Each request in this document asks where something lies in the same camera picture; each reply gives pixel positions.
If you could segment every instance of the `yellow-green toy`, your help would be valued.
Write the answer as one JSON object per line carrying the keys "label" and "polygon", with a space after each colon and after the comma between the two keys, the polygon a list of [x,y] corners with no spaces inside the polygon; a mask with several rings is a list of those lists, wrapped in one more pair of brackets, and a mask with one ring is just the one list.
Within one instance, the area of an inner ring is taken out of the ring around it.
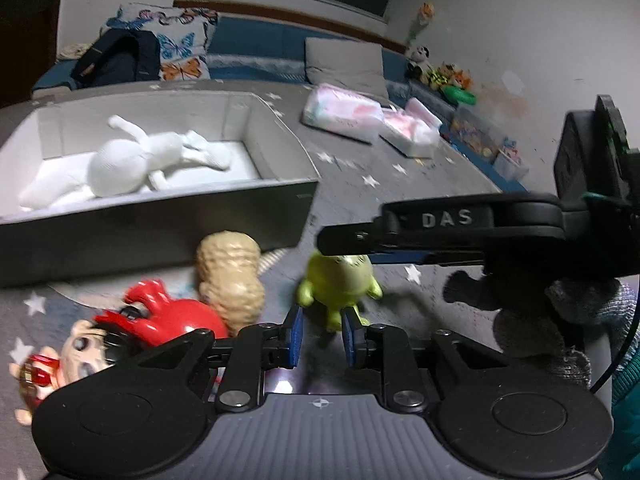
{"label": "yellow-green toy", "polygon": [[[364,294],[376,300],[382,297],[368,256],[322,256],[314,251],[306,265],[306,277],[298,287],[298,303],[309,306],[316,300],[324,304],[327,331],[340,332],[340,311],[353,306],[360,317],[357,303]],[[363,317],[360,321],[363,325],[369,324]]]}

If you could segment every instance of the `red toy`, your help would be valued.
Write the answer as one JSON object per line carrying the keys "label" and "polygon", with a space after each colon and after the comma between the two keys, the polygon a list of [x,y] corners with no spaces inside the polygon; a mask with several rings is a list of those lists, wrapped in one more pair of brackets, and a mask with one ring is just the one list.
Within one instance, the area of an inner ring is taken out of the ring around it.
{"label": "red toy", "polygon": [[96,322],[114,323],[151,346],[159,346],[196,328],[208,328],[217,339],[228,337],[225,324],[210,306],[197,300],[172,300],[160,280],[148,280],[132,286],[123,301],[140,302],[149,310],[148,317],[123,312],[105,312]]}

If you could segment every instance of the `cardboard box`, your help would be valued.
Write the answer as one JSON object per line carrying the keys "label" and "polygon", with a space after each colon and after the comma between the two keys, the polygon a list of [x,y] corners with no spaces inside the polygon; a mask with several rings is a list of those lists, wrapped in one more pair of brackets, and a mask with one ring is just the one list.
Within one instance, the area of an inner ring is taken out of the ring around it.
{"label": "cardboard box", "polygon": [[[262,250],[295,246],[318,186],[313,162],[258,96],[208,83],[114,85],[0,110],[0,286],[192,263],[199,242],[222,230]],[[241,167],[230,180],[24,212],[18,194],[45,164],[128,138],[108,127],[113,114],[148,134],[193,129],[231,142]]]}

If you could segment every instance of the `wall stain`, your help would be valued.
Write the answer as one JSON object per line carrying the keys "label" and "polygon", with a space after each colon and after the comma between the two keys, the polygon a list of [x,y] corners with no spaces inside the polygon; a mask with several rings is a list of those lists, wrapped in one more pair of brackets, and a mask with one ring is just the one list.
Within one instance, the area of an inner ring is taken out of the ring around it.
{"label": "wall stain", "polygon": [[510,93],[502,83],[482,84],[475,92],[478,104],[492,112],[502,111],[507,117],[523,119],[529,115],[529,103],[520,95]]}

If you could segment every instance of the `silver bolt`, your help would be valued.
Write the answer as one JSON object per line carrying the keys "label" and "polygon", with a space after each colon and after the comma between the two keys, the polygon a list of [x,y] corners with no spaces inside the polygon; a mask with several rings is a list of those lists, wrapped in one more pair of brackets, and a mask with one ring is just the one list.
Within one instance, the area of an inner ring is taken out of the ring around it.
{"label": "silver bolt", "polygon": [[240,408],[249,403],[251,397],[246,392],[241,392],[240,390],[229,390],[228,392],[220,395],[220,402],[222,404],[226,404],[227,406],[234,406],[236,408]]}
{"label": "silver bolt", "polygon": [[420,392],[414,392],[413,390],[402,390],[401,392],[394,393],[394,402],[400,404],[400,406],[413,408],[424,402],[424,395]]}

